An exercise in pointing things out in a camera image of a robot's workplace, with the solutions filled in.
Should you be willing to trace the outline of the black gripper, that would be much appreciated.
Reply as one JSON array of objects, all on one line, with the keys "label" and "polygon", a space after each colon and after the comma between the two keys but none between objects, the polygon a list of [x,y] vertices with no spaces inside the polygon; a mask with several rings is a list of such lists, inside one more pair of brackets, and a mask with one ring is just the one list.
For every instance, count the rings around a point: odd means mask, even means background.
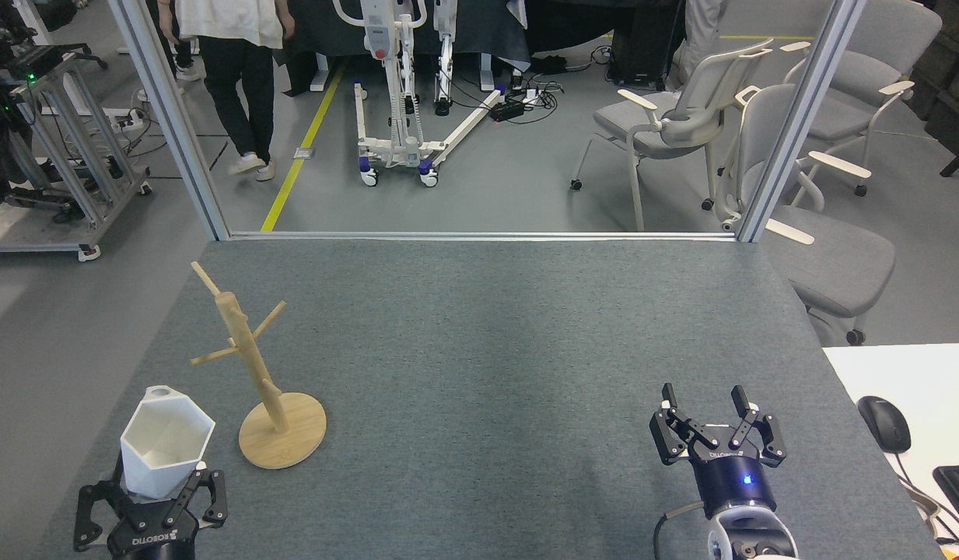
[{"label": "black gripper", "polygon": [[[731,450],[703,446],[702,443],[707,444],[705,430],[694,419],[681,414],[672,383],[663,385],[663,401],[649,422],[663,464],[674,464],[692,449],[692,468],[706,519],[738,506],[777,509],[762,468],[762,464],[778,467],[787,457],[777,418],[751,403],[741,385],[733,387],[731,397],[741,418],[729,436]],[[746,443],[753,428],[760,433],[762,450]]]},{"label": "black gripper", "polygon": [[[191,511],[203,488],[205,509]],[[74,551],[105,545],[114,559],[194,559],[199,529],[220,528],[228,518],[226,474],[222,469],[195,468],[174,500],[135,504],[120,478],[79,489],[72,538]]]}]

